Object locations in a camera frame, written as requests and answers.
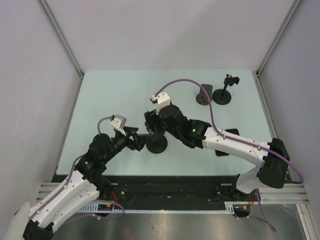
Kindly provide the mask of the brown-based phone stand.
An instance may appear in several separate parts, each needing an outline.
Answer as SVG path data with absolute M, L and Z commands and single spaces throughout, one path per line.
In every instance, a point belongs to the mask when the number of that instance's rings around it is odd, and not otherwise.
M 196 102 L 202 106 L 208 106 L 212 102 L 213 86 L 202 84 L 199 93 L 196 95 Z

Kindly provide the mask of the black phone stand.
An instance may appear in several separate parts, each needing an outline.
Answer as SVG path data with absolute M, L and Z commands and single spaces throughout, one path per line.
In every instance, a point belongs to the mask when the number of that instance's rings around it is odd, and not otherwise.
M 165 133 L 153 133 L 146 142 L 146 148 L 153 154 L 163 153 L 168 147 L 168 141 Z
M 240 78 L 238 76 L 231 76 L 230 74 L 226 74 L 226 78 L 224 79 L 224 87 L 222 89 L 217 89 L 212 93 L 212 100 L 218 105 L 227 105 L 231 102 L 232 96 L 229 91 L 227 91 L 227 87 L 231 87 L 233 85 L 238 85 L 240 82 Z

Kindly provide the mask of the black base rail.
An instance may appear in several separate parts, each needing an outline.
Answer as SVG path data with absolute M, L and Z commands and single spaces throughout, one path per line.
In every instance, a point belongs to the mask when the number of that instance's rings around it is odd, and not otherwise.
M 257 203 L 255 191 L 241 193 L 235 176 L 105 176 L 100 198 L 126 210 L 211 211 L 226 202 Z

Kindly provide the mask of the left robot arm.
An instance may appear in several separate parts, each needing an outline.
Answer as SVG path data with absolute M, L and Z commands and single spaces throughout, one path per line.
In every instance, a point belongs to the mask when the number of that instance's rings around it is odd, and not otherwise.
M 151 134 L 138 134 L 137 127 L 115 131 L 114 137 L 97 134 L 88 151 L 72 164 L 68 176 L 48 196 L 30 209 L 22 235 L 25 240 L 50 240 L 77 211 L 97 199 L 110 196 L 111 183 L 103 176 L 106 164 L 123 149 L 141 151 Z

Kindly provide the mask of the aluminium frame post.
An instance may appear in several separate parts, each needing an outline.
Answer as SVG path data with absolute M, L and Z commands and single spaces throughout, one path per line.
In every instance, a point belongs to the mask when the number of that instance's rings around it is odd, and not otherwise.
M 74 51 L 72 50 L 54 12 L 52 11 L 50 5 L 47 0 L 37 0 L 36 1 L 42 10 L 44 16 L 46 17 L 49 25 L 51 26 L 57 40 L 59 41 L 63 51 L 65 52 L 67 58 L 69 59 L 72 67 L 76 71 L 77 75 L 80 79 L 84 77 L 84 71 L 82 70 L 79 61 L 77 60 Z
M 262 62 L 260 63 L 258 69 L 255 71 L 255 74 L 259 77 L 264 69 L 266 68 L 268 62 L 271 60 L 275 50 L 277 49 L 278 45 L 280 44 L 282 38 L 284 37 L 287 29 L 289 28 L 291 22 L 293 21 L 295 15 L 299 11 L 300 7 L 304 3 L 304 0 L 294 0 L 292 5 L 290 6 L 287 14 L 285 15 L 285 18 L 283 22 L 281 23 L 274 39 L 271 42 L 271 45 L 269 46 L 266 54 L 263 57 Z

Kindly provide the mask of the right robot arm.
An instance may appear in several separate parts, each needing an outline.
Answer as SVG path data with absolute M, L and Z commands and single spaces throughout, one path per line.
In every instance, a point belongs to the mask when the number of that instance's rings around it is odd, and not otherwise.
M 253 169 L 235 176 L 230 194 L 237 201 L 263 186 L 281 189 L 285 185 L 290 157 L 278 138 L 270 142 L 255 141 L 215 129 L 208 122 L 188 119 L 173 104 L 160 111 L 147 111 L 144 118 L 145 126 L 153 136 L 169 133 L 191 149 L 220 151 L 253 164 Z

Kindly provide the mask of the left aluminium frame post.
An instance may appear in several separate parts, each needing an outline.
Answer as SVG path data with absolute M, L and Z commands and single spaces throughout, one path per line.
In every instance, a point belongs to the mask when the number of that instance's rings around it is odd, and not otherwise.
M 50 5 L 47 0 L 37 0 L 36 1 L 42 10 L 44 16 L 46 17 L 49 25 L 51 26 L 57 40 L 59 41 L 63 51 L 65 52 L 67 58 L 69 59 L 72 67 L 76 71 L 77 75 L 80 79 L 84 77 L 84 71 L 82 70 L 79 61 L 77 60 L 74 51 L 72 50 L 54 12 L 52 11 Z

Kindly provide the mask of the purple-edged phone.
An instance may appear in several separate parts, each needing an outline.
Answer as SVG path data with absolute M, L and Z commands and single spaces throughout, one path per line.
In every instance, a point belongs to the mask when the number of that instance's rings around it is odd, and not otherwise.
M 216 150 L 215 154 L 216 154 L 217 157 L 225 157 L 225 156 L 229 156 L 230 155 L 229 153 L 226 153 L 226 152 L 223 152 L 223 151 L 219 151 L 219 150 Z

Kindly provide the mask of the black phone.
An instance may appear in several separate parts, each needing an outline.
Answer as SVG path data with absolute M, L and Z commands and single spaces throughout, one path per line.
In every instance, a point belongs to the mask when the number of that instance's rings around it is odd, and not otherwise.
M 239 130 L 237 128 L 230 128 L 225 130 L 228 133 L 234 134 L 234 135 L 240 135 Z

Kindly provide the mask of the right aluminium frame post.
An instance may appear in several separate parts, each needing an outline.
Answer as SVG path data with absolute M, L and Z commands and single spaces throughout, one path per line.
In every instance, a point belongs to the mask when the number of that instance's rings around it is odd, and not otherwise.
M 274 39 L 271 42 L 271 45 L 269 46 L 266 54 L 263 57 L 262 62 L 260 63 L 258 69 L 255 71 L 255 74 L 259 77 L 264 69 L 266 68 L 268 62 L 271 60 L 275 50 L 277 49 L 278 45 L 280 44 L 282 38 L 284 37 L 287 29 L 289 28 L 291 22 L 293 21 L 295 15 L 299 11 L 300 7 L 304 3 L 304 0 L 294 0 L 292 5 L 290 6 L 287 14 L 285 15 L 285 18 L 283 22 L 281 23 Z

